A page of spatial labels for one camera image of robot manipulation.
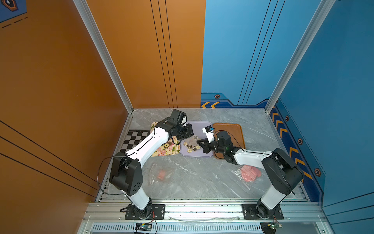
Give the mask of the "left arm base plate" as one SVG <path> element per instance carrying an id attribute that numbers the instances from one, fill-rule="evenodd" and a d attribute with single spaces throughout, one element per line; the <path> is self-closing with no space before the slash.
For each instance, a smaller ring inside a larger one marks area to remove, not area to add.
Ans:
<path id="1" fill-rule="evenodd" d="M 134 205 L 130 204 L 126 208 L 125 219 L 126 220 L 163 220 L 165 217 L 165 205 L 164 204 L 152 204 L 147 206 L 145 210 L 140 210 Z"/>

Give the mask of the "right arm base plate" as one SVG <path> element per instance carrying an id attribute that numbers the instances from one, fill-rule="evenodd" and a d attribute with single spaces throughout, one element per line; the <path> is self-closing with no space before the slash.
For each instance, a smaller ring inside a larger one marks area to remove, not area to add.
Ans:
<path id="1" fill-rule="evenodd" d="M 283 212 L 280 205 L 277 205 L 274 209 L 270 210 L 264 205 L 258 204 L 242 204 L 242 213 L 245 220 L 255 220 L 255 219 L 276 219 L 283 220 Z"/>

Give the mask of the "ziploc bag ring cookies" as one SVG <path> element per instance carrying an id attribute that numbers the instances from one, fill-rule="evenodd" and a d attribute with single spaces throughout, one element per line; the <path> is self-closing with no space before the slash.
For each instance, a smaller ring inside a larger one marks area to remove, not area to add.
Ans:
<path id="1" fill-rule="evenodd" d="M 149 174 L 149 185 L 152 186 L 156 183 L 169 183 L 175 172 L 174 168 L 159 166 L 153 163 Z"/>

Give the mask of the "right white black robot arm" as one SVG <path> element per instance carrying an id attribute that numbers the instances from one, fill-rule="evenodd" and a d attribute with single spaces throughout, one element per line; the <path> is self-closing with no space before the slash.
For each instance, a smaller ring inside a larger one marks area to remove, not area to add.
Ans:
<path id="1" fill-rule="evenodd" d="M 197 140 L 204 153 L 211 151 L 222 154 L 224 160 L 234 165 L 251 166 L 266 171 L 271 182 L 268 190 L 255 205 L 243 205 L 245 218 L 270 219 L 279 213 L 280 203 L 304 179 L 299 166 L 282 149 L 259 152 L 235 146 L 227 131 L 210 131 L 206 138 Z"/>

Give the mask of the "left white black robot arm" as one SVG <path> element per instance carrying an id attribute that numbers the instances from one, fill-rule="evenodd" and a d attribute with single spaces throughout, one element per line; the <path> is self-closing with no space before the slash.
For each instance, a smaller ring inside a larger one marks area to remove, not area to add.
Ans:
<path id="1" fill-rule="evenodd" d="M 133 149 L 114 156 L 109 182 L 130 200 L 127 211 L 141 219 L 152 216 L 152 200 L 146 195 L 142 168 L 152 154 L 173 137 L 178 141 L 193 136 L 191 124 L 187 124 L 186 113 L 174 109 L 170 115 L 158 122 L 140 144 Z"/>

